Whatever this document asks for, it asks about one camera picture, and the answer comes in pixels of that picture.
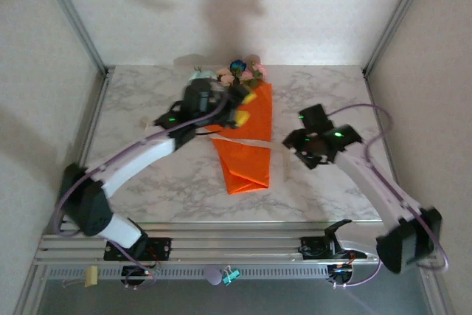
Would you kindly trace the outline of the pink fake flower spray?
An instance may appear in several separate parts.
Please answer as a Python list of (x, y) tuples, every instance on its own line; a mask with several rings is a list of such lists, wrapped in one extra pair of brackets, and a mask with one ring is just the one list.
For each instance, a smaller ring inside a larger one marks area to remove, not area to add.
[(229, 67), (218, 70), (216, 72), (218, 81), (222, 82), (224, 86), (235, 86), (241, 84), (248, 86), (251, 89), (263, 85), (267, 76), (267, 71), (264, 65), (257, 61), (251, 61), (246, 64), (246, 70), (240, 77), (233, 76)]

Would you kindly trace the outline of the aluminium table side rail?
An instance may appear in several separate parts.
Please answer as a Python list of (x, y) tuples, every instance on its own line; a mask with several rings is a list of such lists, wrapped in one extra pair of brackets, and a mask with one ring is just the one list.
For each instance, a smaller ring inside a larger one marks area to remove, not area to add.
[(66, 174), (67, 168), (72, 165), (82, 166), (85, 164), (89, 155), (89, 150), (94, 138), (94, 132), (102, 110), (103, 101), (108, 90), (108, 85), (114, 73), (114, 67), (109, 66), (105, 69), (105, 74), (98, 74), (90, 94), (88, 96), (82, 118), (80, 120), (77, 135), (72, 146), (72, 160), (66, 163), (63, 170), (61, 181), (59, 184), (58, 198), (52, 213), (51, 220), (46, 228), (48, 233), (60, 233), (60, 225), (62, 223), (63, 211), (59, 206), (60, 201), (66, 191), (74, 184), (70, 182)]
[[(389, 134), (394, 128), (394, 121), (392, 115), (381, 105), (378, 104), (377, 100), (374, 97), (371, 85), (368, 79), (364, 78), (364, 82), (367, 88), (369, 95), (370, 103), (373, 106), (373, 111), (375, 113), (376, 121), (379, 128), (379, 133), (375, 136), (371, 143), (368, 144), (368, 160), (372, 161), (372, 169), (374, 175), (380, 180), (380, 184), (386, 191), (387, 197), (385, 199), (391, 200), (390, 204), (395, 210), (395, 220), (399, 224), (405, 224), (407, 221), (412, 219), (412, 214), (410, 213), (407, 201), (401, 195), (401, 189), (397, 181), (397, 173), (395, 171), (394, 162), (392, 159), (392, 152), (387, 142)], [(374, 147), (375, 144), (381, 142), (386, 154), (387, 169), (381, 168), (381, 165), (377, 162), (374, 162), (374, 159), (370, 157), (370, 149)]]

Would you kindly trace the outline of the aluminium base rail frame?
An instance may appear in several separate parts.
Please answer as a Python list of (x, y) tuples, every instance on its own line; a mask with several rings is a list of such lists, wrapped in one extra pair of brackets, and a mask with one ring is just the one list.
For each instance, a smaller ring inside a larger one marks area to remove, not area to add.
[(144, 223), (149, 238), (171, 238), (167, 261), (140, 261), (145, 265), (285, 265), (375, 264), (377, 239), (386, 234), (379, 221), (353, 221), (336, 230), (341, 248), (363, 252), (367, 259), (303, 260), (300, 238), (325, 236), (323, 222), (300, 223)]

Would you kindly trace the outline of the cream printed ribbon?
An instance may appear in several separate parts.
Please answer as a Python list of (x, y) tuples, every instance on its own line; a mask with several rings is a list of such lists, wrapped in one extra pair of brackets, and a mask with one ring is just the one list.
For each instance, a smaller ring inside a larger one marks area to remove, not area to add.
[(206, 128), (202, 128), (199, 133), (209, 134), (213, 139), (226, 140), (228, 142), (238, 143), (242, 145), (248, 145), (258, 148), (268, 148), (270, 150), (275, 150), (282, 154), (282, 166), (283, 166), (283, 179), (288, 181), (291, 178), (291, 158), (289, 156), (289, 151), (282, 143), (277, 142), (267, 142), (259, 139), (235, 139), (227, 138), (221, 136), (217, 131), (210, 131)]

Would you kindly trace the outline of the aluminium frame post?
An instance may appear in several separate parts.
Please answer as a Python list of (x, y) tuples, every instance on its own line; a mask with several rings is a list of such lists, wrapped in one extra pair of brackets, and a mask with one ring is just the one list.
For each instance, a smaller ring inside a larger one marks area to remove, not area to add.
[(99, 54), (93, 40), (91, 39), (85, 24), (80, 17), (72, 0), (56, 0), (63, 14), (65, 15), (69, 25), (73, 29), (82, 47), (91, 59), (91, 62), (96, 67), (97, 71), (106, 76), (109, 73), (109, 68), (105, 65), (101, 55)]
[(386, 26), (381, 32), (379, 39), (373, 47), (370, 56), (367, 59), (364, 68), (362, 69), (363, 76), (368, 80), (369, 76), (373, 73), (379, 60), (382, 58), (385, 50), (392, 41), (395, 33), (401, 25), (404, 17), (406, 16), (409, 8), (411, 7), (414, 0), (398, 0), (392, 14), (390, 15)]

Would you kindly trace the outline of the black controller board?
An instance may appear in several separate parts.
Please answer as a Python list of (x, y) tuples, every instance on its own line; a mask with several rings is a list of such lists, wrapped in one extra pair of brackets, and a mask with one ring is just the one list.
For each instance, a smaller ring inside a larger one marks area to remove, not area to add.
[(327, 280), (333, 288), (345, 287), (353, 277), (353, 266), (349, 263), (328, 265), (327, 270)]
[(121, 271), (120, 282), (125, 289), (136, 291), (155, 283), (155, 274), (138, 266), (124, 266)]

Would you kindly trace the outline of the teal binder clip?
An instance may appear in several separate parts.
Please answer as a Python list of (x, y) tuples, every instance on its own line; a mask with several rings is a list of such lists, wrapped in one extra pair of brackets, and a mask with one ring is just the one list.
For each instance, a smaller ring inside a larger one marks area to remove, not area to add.
[(240, 277), (240, 271), (233, 269), (230, 265), (223, 269), (222, 281), (225, 286), (230, 285)]

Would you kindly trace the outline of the orange wrapping paper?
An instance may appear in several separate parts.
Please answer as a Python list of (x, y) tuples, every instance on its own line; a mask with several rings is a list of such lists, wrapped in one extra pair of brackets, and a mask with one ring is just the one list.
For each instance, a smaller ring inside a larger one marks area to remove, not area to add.
[(270, 185), (271, 151), (268, 148), (243, 145), (236, 139), (256, 139), (269, 142), (272, 132), (272, 86), (260, 84), (256, 97), (239, 108), (249, 118), (239, 128), (222, 128), (208, 125), (207, 130), (217, 132), (222, 138), (212, 140), (226, 182), (228, 194), (254, 192)]

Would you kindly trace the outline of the beige binder clip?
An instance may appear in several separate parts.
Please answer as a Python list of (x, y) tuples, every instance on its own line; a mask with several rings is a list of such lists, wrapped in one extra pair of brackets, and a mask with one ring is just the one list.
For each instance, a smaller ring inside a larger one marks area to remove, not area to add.
[(85, 271), (84, 286), (86, 288), (98, 284), (98, 266), (89, 266)]

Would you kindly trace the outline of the purple round pad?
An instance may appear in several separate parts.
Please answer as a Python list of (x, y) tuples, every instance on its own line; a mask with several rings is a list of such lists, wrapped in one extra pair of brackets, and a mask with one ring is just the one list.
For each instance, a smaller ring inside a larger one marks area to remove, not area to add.
[(218, 267), (207, 265), (204, 268), (204, 279), (211, 285), (219, 285), (222, 283), (223, 276)]

